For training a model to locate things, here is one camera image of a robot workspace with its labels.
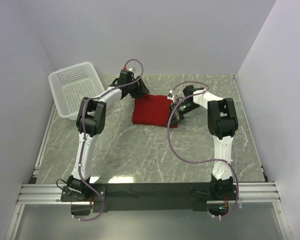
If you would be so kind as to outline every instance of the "white basket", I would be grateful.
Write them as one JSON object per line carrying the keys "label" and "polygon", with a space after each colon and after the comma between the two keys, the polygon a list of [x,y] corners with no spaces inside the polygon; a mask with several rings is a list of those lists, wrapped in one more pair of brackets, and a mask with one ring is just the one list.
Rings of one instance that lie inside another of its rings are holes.
{"label": "white basket", "polygon": [[52,72],[49,84],[58,114],[76,120],[82,98],[96,97],[105,91],[91,62],[84,62]]}

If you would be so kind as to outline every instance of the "gray marble surface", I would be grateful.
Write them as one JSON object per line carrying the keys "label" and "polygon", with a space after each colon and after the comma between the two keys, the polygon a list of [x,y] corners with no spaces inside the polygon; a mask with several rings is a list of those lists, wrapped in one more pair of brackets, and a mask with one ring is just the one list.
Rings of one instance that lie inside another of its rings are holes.
{"label": "gray marble surface", "polygon": [[[116,75],[100,75],[106,89]],[[200,81],[210,92],[234,99],[239,128],[232,145],[232,165],[240,182],[264,182],[263,169],[253,143],[235,80],[232,75],[149,74],[143,81],[151,94],[167,95],[180,82]],[[176,93],[183,96],[182,85]],[[134,99],[130,96],[107,109],[103,133],[95,145],[91,163],[93,180],[99,183],[209,182],[213,163],[189,164],[171,151],[167,129],[132,124]],[[170,131],[175,150],[191,161],[214,156],[213,138],[207,126],[207,110],[200,107]],[[54,184],[71,174],[78,150],[75,121],[61,118],[55,110],[37,178],[38,184]]]}

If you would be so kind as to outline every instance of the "gray floor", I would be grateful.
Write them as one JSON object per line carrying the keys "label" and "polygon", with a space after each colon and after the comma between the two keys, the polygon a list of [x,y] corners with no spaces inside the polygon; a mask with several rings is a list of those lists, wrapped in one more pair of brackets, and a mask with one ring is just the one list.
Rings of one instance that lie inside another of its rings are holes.
{"label": "gray floor", "polygon": [[114,211],[90,222],[68,205],[26,205],[16,240],[282,240],[272,203],[246,203],[227,218],[191,210]]}
{"label": "gray floor", "polygon": [[[107,86],[116,75],[101,75]],[[154,95],[167,95],[180,82],[200,81],[210,85],[210,92],[234,99],[239,121],[232,146],[232,165],[240,182],[264,182],[263,169],[253,143],[235,80],[232,75],[145,75],[143,81]],[[176,93],[183,96],[182,85]],[[134,99],[130,96],[107,109],[106,124],[96,143],[91,164],[92,176],[100,183],[209,182],[213,163],[188,164],[174,156],[167,141],[167,129],[134,125]],[[171,131],[172,144],[184,158],[199,161],[214,156],[213,139],[207,127],[207,110],[200,107],[185,116]],[[78,150],[75,121],[58,116],[55,111],[42,155],[38,184],[54,184],[67,179],[74,167]]]}

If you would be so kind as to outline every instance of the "white wall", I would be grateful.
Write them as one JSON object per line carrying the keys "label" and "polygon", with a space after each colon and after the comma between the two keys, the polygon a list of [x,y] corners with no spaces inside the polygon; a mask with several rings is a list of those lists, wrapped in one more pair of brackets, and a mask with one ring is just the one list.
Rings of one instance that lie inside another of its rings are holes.
{"label": "white wall", "polygon": [[0,239],[31,177],[52,108],[55,70],[17,0],[0,0]]}
{"label": "white wall", "polygon": [[300,240],[300,0],[277,0],[237,76],[261,162]]}
{"label": "white wall", "polygon": [[275,0],[19,0],[57,69],[236,74]]}

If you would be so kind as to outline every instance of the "red cloth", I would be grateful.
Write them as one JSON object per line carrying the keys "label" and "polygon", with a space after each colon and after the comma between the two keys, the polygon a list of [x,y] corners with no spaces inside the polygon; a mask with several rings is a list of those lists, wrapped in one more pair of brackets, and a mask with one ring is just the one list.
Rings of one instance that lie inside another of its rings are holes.
{"label": "red cloth", "polygon": [[[166,127],[171,103],[172,100],[163,95],[145,94],[136,98],[134,100],[132,123]],[[176,127],[178,127],[178,124],[171,126],[171,128]]]}

